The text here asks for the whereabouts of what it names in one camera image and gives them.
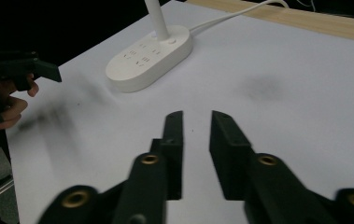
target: white table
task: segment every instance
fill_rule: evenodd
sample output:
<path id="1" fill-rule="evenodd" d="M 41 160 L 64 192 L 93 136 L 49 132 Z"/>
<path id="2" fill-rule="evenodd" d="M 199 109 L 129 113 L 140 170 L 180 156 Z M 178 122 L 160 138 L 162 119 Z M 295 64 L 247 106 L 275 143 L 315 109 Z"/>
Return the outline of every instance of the white table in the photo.
<path id="1" fill-rule="evenodd" d="M 171 1 L 163 14 L 192 27 L 225 13 Z M 193 32 L 191 55 L 148 88 L 118 92 L 106 64 L 151 31 L 147 16 L 63 64 L 62 83 L 43 78 L 35 98 L 16 94 L 29 103 L 7 131 L 21 224 L 37 223 L 64 189 L 103 192 L 125 180 L 178 110 L 183 199 L 168 203 L 167 223 L 247 223 L 242 203 L 221 194 L 208 151 L 212 110 L 231 115 L 256 152 L 281 158 L 309 189 L 332 199 L 354 188 L 354 40 L 236 17 Z"/>

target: power cord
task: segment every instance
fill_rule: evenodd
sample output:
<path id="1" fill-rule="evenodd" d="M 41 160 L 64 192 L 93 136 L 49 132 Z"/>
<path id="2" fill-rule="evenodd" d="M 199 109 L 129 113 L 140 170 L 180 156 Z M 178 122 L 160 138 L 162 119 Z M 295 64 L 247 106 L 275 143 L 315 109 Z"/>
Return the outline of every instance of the power cord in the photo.
<path id="1" fill-rule="evenodd" d="M 208 24 L 211 24 L 211 23 L 215 23 L 215 22 L 220 22 L 220 21 L 226 21 L 232 17 L 235 17 L 235 16 L 238 16 L 238 15 L 241 15 L 241 14 L 244 14 L 246 12 L 249 12 L 255 8 L 258 8 L 258 7 L 261 7 L 261 6 L 264 6 L 264 5 L 268 5 L 268 4 L 272 4 L 272 3 L 279 3 L 281 4 L 283 7 L 286 7 L 286 8 L 290 8 L 290 6 L 288 6 L 288 4 L 283 1 L 283 0 L 267 0 L 267 1 L 264 1 L 264 2 L 261 2 L 253 7 L 249 7 L 249 8 L 246 8 L 246 9 L 243 9 L 241 11 L 237 11 L 235 13 L 232 13 L 232 14 L 229 14 L 229 15 L 226 15 L 226 16 L 222 16 L 222 17 L 219 17 L 217 19 L 214 19 L 214 20 L 211 20 L 211 21 L 205 21 L 203 23 L 200 23 L 198 25 L 195 25 L 193 26 L 190 31 L 193 31 L 199 27 L 202 27 L 202 26 L 205 26 L 205 25 L 208 25 Z"/>
<path id="2" fill-rule="evenodd" d="M 310 0 L 310 4 L 311 5 L 306 5 L 305 3 L 296 0 L 300 5 L 304 6 L 304 7 L 312 7 L 313 8 L 313 12 L 316 12 L 316 6 L 314 5 L 314 0 Z"/>

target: finger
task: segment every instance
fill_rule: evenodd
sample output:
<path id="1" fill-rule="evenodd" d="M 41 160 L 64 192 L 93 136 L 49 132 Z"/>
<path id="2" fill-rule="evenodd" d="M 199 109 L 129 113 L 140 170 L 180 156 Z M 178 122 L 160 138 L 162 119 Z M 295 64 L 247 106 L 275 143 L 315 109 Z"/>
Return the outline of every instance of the finger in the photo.
<path id="1" fill-rule="evenodd" d="M 21 114 L 19 114 L 14 119 L 10 119 L 10 120 L 7 120 L 7 121 L 4 121 L 4 122 L 0 123 L 0 130 L 8 129 L 8 128 L 13 127 L 17 123 L 17 121 L 19 121 L 20 118 L 21 118 Z"/>
<path id="2" fill-rule="evenodd" d="M 17 90 L 16 85 L 11 79 L 0 81 L 0 97 L 5 99 Z"/>
<path id="3" fill-rule="evenodd" d="M 1 113 L 4 121 L 16 118 L 28 106 L 26 101 L 13 96 L 9 96 L 6 103 L 9 107 Z"/>
<path id="4" fill-rule="evenodd" d="M 31 89 L 28 91 L 28 95 L 34 97 L 39 92 L 39 86 L 31 78 L 28 78 L 28 83 L 31 86 Z"/>

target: human hand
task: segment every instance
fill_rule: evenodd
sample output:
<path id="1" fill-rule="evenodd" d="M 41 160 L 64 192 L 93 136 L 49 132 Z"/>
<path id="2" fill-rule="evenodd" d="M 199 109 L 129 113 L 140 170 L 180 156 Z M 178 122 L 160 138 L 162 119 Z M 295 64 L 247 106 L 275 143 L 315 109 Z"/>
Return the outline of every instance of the human hand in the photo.
<path id="1" fill-rule="evenodd" d="M 39 91 L 39 87 L 33 80 L 34 75 L 30 74 L 27 80 L 31 89 L 27 91 L 28 95 L 34 97 Z M 0 102 L 5 108 L 1 112 L 3 122 L 0 123 L 0 130 L 12 127 L 21 118 L 21 112 L 28 106 L 27 102 L 10 96 L 17 88 L 11 80 L 0 81 Z"/>

